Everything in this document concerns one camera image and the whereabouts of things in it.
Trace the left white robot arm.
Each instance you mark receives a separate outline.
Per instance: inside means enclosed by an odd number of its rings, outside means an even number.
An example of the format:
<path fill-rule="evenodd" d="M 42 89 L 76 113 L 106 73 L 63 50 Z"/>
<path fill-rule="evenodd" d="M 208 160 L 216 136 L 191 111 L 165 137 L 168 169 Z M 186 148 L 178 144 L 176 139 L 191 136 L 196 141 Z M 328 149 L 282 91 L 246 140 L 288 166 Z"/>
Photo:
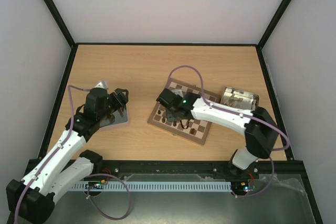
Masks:
<path fill-rule="evenodd" d="M 93 151 L 82 152 L 71 165 L 68 162 L 100 129 L 102 121 L 111 121 L 114 112 L 125 108 L 129 92 L 117 88 L 109 93 L 99 85 L 86 92 L 85 103 L 70 109 L 71 117 L 53 148 L 20 181 L 13 179 L 7 185 L 7 202 L 14 223 L 20 219 L 44 223 L 76 182 L 104 175 L 102 156 Z"/>

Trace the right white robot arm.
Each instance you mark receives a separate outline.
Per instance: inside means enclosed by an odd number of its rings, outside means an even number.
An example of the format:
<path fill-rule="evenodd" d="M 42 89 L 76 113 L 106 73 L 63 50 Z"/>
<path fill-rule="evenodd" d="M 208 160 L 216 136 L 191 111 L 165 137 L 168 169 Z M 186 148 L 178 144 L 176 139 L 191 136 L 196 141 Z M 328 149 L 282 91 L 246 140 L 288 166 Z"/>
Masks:
<path fill-rule="evenodd" d="M 266 109 L 232 108 L 187 92 L 180 96 L 165 88 L 156 101 L 174 117 L 182 120 L 203 120 L 227 127 L 245 137 L 245 146 L 237 149 L 228 163 L 228 171 L 236 178 L 242 177 L 252 163 L 268 159 L 279 133 Z"/>

